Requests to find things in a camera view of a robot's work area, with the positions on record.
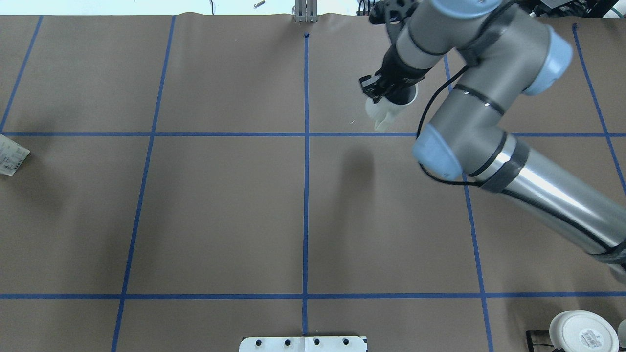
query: white mount plate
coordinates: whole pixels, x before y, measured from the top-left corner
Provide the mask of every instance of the white mount plate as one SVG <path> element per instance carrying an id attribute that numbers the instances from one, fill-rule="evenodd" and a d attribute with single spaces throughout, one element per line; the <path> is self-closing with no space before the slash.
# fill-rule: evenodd
<path id="1" fill-rule="evenodd" d="M 239 345 L 239 352 L 367 352 L 367 337 L 245 338 Z"/>

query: white cylindrical object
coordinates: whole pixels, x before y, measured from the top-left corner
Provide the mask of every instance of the white cylindrical object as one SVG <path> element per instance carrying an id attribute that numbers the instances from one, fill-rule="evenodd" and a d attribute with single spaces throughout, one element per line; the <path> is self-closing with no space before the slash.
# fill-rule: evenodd
<path id="1" fill-rule="evenodd" d="M 626 347 L 626 320 L 622 321 L 617 328 L 617 338 L 620 340 L 622 347 Z"/>
<path id="2" fill-rule="evenodd" d="M 617 352 L 617 333 L 601 316 L 588 311 L 563 312 L 550 323 L 550 339 L 567 352 Z"/>
<path id="3" fill-rule="evenodd" d="M 372 98 L 368 98 L 365 102 L 365 112 L 369 118 L 374 120 L 374 130 L 377 132 L 385 132 L 400 112 L 414 102 L 417 97 L 418 85 L 415 85 L 415 96 L 413 99 L 404 105 L 394 104 L 385 97 L 378 103 L 374 103 Z"/>

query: blue tape line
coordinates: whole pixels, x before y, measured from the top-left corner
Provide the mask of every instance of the blue tape line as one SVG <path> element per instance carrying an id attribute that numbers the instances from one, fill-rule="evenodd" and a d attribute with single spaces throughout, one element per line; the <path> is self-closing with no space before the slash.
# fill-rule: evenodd
<path id="1" fill-rule="evenodd" d="M 150 132 L 6 132 L 5 136 L 25 137 L 148 137 Z"/>
<path id="2" fill-rule="evenodd" d="M 626 291 L 599 292 L 504 292 L 486 293 L 487 298 L 535 298 L 535 297 L 626 297 Z"/>
<path id="3" fill-rule="evenodd" d="M 304 34 L 304 220 L 302 240 L 302 334 L 309 332 L 309 33 Z"/>
<path id="4" fill-rule="evenodd" d="M 121 294 L 3 293 L 0 299 L 120 299 Z"/>
<path id="5" fill-rule="evenodd" d="M 174 300 L 236 300 L 236 299 L 302 299 L 299 293 L 267 294 L 127 294 L 126 299 L 174 299 Z"/>
<path id="6" fill-rule="evenodd" d="M 608 135 L 607 124 L 604 121 L 604 116 L 602 115 L 602 110 L 600 109 L 600 104 L 598 102 L 598 98 L 595 94 L 595 90 L 593 89 L 593 83 L 591 82 L 591 78 L 589 77 L 589 72 L 587 71 L 587 65 L 585 64 L 585 58 L 583 57 L 583 51 L 580 47 L 580 41 L 578 40 L 578 23 L 574 23 L 572 25 L 572 32 L 574 33 L 574 42 L 576 42 L 576 50 L 578 51 L 578 57 L 580 58 L 580 64 L 583 67 L 583 73 L 585 74 L 585 79 L 587 80 L 587 85 L 589 86 L 589 91 L 591 92 L 591 97 L 593 98 L 593 104 L 595 105 L 595 110 L 598 112 L 598 117 L 600 119 L 600 124 L 602 125 L 602 130 L 607 139 L 608 149 L 611 151 L 611 157 L 613 158 L 613 163 L 615 164 L 615 169 L 617 170 L 617 175 L 620 178 L 620 182 L 622 183 L 622 191 L 626 194 L 626 182 L 624 181 L 624 176 L 622 173 L 622 168 L 620 168 L 620 163 L 617 160 L 617 156 L 615 154 L 615 149 L 613 149 L 613 142 L 611 142 L 611 138 Z"/>
<path id="7" fill-rule="evenodd" d="M 480 298 L 480 293 L 312 293 L 309 299 L 451 299 Z"/>
<path id="8" fill-rule="evenodd" d="M 450 79 L 450 67 L 448 56 L 444 56 L 443 65 L 446 69 L 446 79 Z M 452 90 L 452 86 L 448 85 L 448 91 Z M 467 182 L 467 177 L 463 175 L 463 181 Z M 465 192 L 465 203 L 468 209 L 469 227 L 471 230 L 471 240 L 474 247 L 474 261 L 476 262 L 476 275 L 478 276 L 478 287 L 480 289 L 480 300 L 483 307 L 483 319 L 485 321 L 485 334 L 487 336 L 487 347 L 489 352 L 493 352 L 493 339 L 491 338 L 491 324 L 489 322 L 489 309 L 487 307 L 487 298 L 485 297 L 485 282 L 483 280 L 483 268 L 480 263 L 480 252 L 478 251 L 478 239 L 476 238 L 476 225 L 474 223 L 474 213 L 471 207 L 470 188 L 463 186 Z"/>
<path id="9" fill-rule="evenodd" d="M 516 137 L 604 137 L 604 133 L 532 133 L 532 132 L 513 132 Z"/>
<path id="10" fill-rule="evenodd" d="M 22 67 L 19 68 L 18 78 L 15 80 L 15 84 L 13 85 L 13 91 L 11 91 L 11 96 L 9 97 L 9 101 L 7 102 L 6 108 L 4 109 L 2 122 L 0 122 L 0 133 L 2 133 L 4 129 L 4 124 L 6 123 L 7 117 L 9 117 L 9 111 L 11 111 L 11 105 L 13 104 L 13 99 L 15 98 L 15 94 L 18 92 L 19 82 L 22 80 L 24 69 L 26 69 L 26 63 L 28 62 L 28 58 L 31 56 L 31 51 L 33 50 L 35 39 L 37 39 L 37 34 L 39 33 L 39 29 L 41 27 L 42 21 L 43 21 L 43 16 L 40 16 L 39 21 L 37 21 L 37 26 L 35 26 L 35 32 L 33 32 L 31 43 L 28 46 L 28 50 L 26 50 L 26 55 L 24 55 L 24 61 L 22 61 Z"/>
<path id="11" fill-rule="evenodd" d="M 4 293 L 0 299 L 120 299 L 121 294 L 50 294 Z M 477 298 L 557 298 L 557 297 L 626 297 L 626 291 L 597 292 L 459 292 L 459 293 L 310 293 L 307 299 L 477 299 Z M 238 300 L 302 299 L 299 293 L 268 294 L 126 294 L 125 300 Z"/>
<path id="12" fill-rule="evenodd" d="M 157 137 L 305 137 L 306 133 L 265 132 L 156 132 Z"/>
<path id="13" fill-rule="evenodd" d="M 165 75 L 167 73 L 167 63 L 170 58 L 170 48 L 172 47 L 172 36 L 174 34 L 174 24 L 176 23 L 176 16 L 172 16 L 172 22 L 170 23 L 170 34 L 167 39 L 167 48 L 165 49 L 165 59 L 163 60 L 163 70 L 161 72 L 161 82 L 159 84 L 158 94 L 156 96 L 155 114 L 152 120 L 152 130 L 150 135 L 150 141 L 148 142 L 148 151 L 146 153 L 146 161 L 143 166 L 143 176 L 141 178 L 141 187 L 139 189 L 139 199 L 137 200 L 137 210 L 135 213 L 135 223 L 133 224 L 133 233 L 130 238 L 130 246 L 128 247 L 128 259 L 126 260 L 126 269 L 124 271 L 124 281 L 121 289 L 120 305 L 118 307 L 118 315 L 115 322 L 115 330 L 113 332 L 113 342 L 111 343 L 111 352 L 117 350 L 117 342 L 120 337 L 121 319 L 124 313 L 124 303 L 126 290 L 128 289 L 128 279 L 130 277 L 130 268 L 133 263 L 133 254 L 135 252 L 135 242 L 137 239 L 137 230 L 139 228 L 139 219 L 141 217 L 141 207 L 143 205 L 143 195 L 146 189 L 146 181 L 148 179 L 148 171 L 150 169 L 150 158 L 152 155 L 152 147 L 155 140 L 155 132 L 157 130 L 158 113 L 161 104 L 161 97 L 163 94 L 163 86 L 165 85 Z"/>
<path id="14" fill-rule="evenodd" d="M 446 80 L 449 80 L 451 78 L 451 76 L 450 76 L 450 64 L 449 64 L 449 61 L 448 61 L 448 54 L 445 54 L 443 56 L 443 66 L 446 69 Z M 448 93 L 452 92 L 452 89 L 453 89 L 452 88 L 452 84 L 449 84 L 448 85 Z"/>
<path id="15" fill-rule="evenodd" d="M 626 133 L 553 133 L 513 132 L 518 137 L 626 137 Z M 4 132 L 5 136 L 22 137 L 306 137 L 299 132 Z M 335 133 L 311 132 L 309 137 L 415 137 L 415 133 Z"/>
<path id="16" fill-rule="evenodd" d="M 415 132 L 412 133 L 371 133 L 371 132 L 355 132 L 355 133 L 341 133 L 341 132 L 313 132 L 309 134 L 311 137 L 413 137 L 415 138 Z"/>

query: black cable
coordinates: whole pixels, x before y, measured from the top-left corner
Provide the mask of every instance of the black cable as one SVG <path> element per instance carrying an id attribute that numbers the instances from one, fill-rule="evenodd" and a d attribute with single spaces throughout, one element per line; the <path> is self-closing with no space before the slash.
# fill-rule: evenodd
<path id="1" fill-rule="evenodd" d="M 452 84 L 452 82 L 456 81 L 459 79 L 459 77 L 465 73 L 465 71 L 468 70 L 468 66 L 465 66 L 463 68 L 461 68 L 460 71 L 458 71 L 454 76 L 452 76 L 449 80 L 447 80 L 445 83 L 443 83 L 439 88 L 437 88 L 437 90 L 434 92 L 433 96 L 431 97 L 431 99 L 428 101 L 428 104 L 426 104 L 426 108 L 424 109 L 424 113 L 422 113 L 422 117 L 419 119 L 419 125 L 418 125 L 418 132 L 416 133 L 415 139 L 417 139 L 419 137 L 419 134 L 422 131 L 422 125 L 424 125 L 424 121 L 426 119 L 426 115 L 428 114 L 428 110 L 430 109 L 431 105 L 434 103 L 434 100 L 437 99 L 437 96 L 444 90 L 446 89 L 447 86 L 449 86 L 450 84 Z"/>
<path id="2" fill-rule="evenodd" d="M 465 73 L 465 71 L 468 70 L 468 66 L 465 66 L 463 68 L 461 68 L 460 71 L 458 71 L 454 76 L 452 76 L 449 80 L 447 80 L 445 83 L 443 83 L 439 88 L 437 88 L 437 90 L 434 92 L 433 96 L 430 98 L 430 100 L 428 101 L 428 104 L 426 104 L 426 108 L 424 109 L 424 112 L 422 113 L 422 117 L 419 119 L 419 125 L 418 125 L 418 131 L 415 134 L 415 139 L 417 139 L 419 137 L 419 134 L 422 132 L 422 126 L 424 125 L 424 121 L 426 120 L 426 115 L 428 114 L 428 110 L 430 110 L 431 106 L 433 105 L 435 99 L 437 99 L 437 96 L 444 90 L 446 89 L 447 86 L 449 86 L 450 84 L 452 84 L 452 82 L 458 80 L 458 78 Z M 421 167 L 422 171 L 431 179 L 440 182 L 442 184 L 446 184 L 446 185 L 455 185 L 455 186 L 475 186 L 475 187 L 480 187 L 483 185 L 482 182 L 466 182 L 466 181 L 447 181 L 447 180 L 443 180 L 440 179 L 436 176 L 434 176 L 433 174 L 431 174 L 430 172 L 428 172 L 428 170 L 426 170 L 426 168 L 424 167 L 424 165 L 422 165 L 422 163 L 419 163 L 419 167 Z"/>
<path id="3" fill-rule="evenodd" d="M 611 8 L 614 7 L 618 3 L 617 0 L 604 0 L 598 1 L 595 5 L 589 10 L 586 16 L 589 18 L 602 18 L 606 15 Z"/>
<path id="4" fill-rule="evenodd" d="M 533 346 L 554 347 L 553 344 L 547 344 L 547 343 L 533 343 Z M 625 347 L 619 347 L 618 351 L 626 351 L 626 348 Z"/>
<path id="5" fill-rule="evenodd" d="M 491 26 L 491 24 L 493 24 L 493 22 L 498 19 L 498 17 L 500 17 L 506 10 L 508 10 L 511 6 L 522 2 L 523 0 L 511 0 L 508 3 L 500 6 L 499 8 L 493 10 L 489 16 L 487 16 L 487 18 L 483 21 L 483 24 L 480 26 L 480 29 L 478 30 L 478 34 L 472 39 L 470 40 L 467 44 L 463 45 L 463 48 L 469 48 L 472 45 L 474 45 L 474 43 L 476 43 L 477 40 L 480 39 L 480 37 L 482 37 L 482 35 L 487 31 L 487 29 L 489 28 L 489 26 Z"/>
<path id="6" fill-rule="evenodd" d="M 437 96 L 444 90 L 446 89 L 446 87 L 450 84 L 452 84 L 452 82 L 456 81 L 463 73 L 465 73 L 465 71 L 468 70 L 468 66 L 464 66 L 463 68 L 461 68 L 460 71 L 458 71 L 454 76 L 452 76 L 448 81 L 446 81 L 445 83 L 443 83 L 433 94 L 433 96 L 430 98 L 430 100 L 428 101 L 428 104 L 426 104 L 426 108 L 424 109 L 424 112 L 422 113 L 422 117 L 419 119 L 419 125 L 418 125 L 418 130 L 416 133 L 416 139 L 419 137 L 419 134 L 422 131 L 422 126 L 424 125 L 424 121 L 426 120 L 426 115 L 428 114 L 428 110 L 431 108 L 431 106 L 433 105 L 435 99 L 437 99 Z M 434 176 L 433 174 L 431 174 L 430 172 L 428 172 L 428 170 L 426 170 L 426 168 L 424 167 L 424 165 L 422 165 L 422 163 L 419 163 L 419 167 L 422 169 L 422 171 L 431 179 L 441 183 L 441 184 L 446 184 L 446 185 L 455 185 L 455 186 L 472 186 L 472 187 L 480 187 L 484 184 L 484 182 L 467 182 L 467 181 L 448 181 L 448 180 L 443 180 L 438 178 L 437 176 Z M 559 213 L 559 211 L 551 209 L 529 197 L 526 197 L 522 194 L 516 193 L 516 192 L 512 192 L 510 190 L 503 190 L 502 194 L 507 195 L 509 197 L 515 198 L 527 205 L 530 205 L 534 208 L 537 208 L 545 213 L 547 213 L 548 215 L 554 216 L 555 218 L 557 218 L 558 220 L 563 221 L 564 223 L 574 227 L 576 230 L 579 230 L 580 232 L 582 232 L 583 234 L 585 234 L 587 237 L 589 237 L 591 240 L 593 240 L 595 243 L 597 243 L 599 246 L 601 246 L 602 248 L 609 250 L 610 248 L 606 245 L 606 243 L 604 243 L 602 240 L 600 240 L 592 231 L 586 229 L 584 226 L 582 226 L 581 224 L 577 223 L 575 220 L 570 219 L 569 217 L 567 217 L 566 215 L 563 215 L 561 213 Z"/>
<path id="7" fill-rule="evenodd" d="M 611 11 L 615 12 L 617 17 L 624 18 L 624 15 L 620 11 L 618 11 L 616 8 L 611 8 Z"/>

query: metal bracket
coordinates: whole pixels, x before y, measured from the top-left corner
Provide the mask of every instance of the metal bracket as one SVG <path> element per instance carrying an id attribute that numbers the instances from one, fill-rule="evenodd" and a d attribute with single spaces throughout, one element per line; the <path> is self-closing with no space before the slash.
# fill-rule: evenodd
<path id="1" fill-rule="evenodd" d="M 367 352 L 364 336 L 245 338 L 239 352 Z"/>
<path id="2" fill-rule="evenodd" d="M 295 0 L 294 19 L 296 22 L 317 22 L 317 0 Z"/>

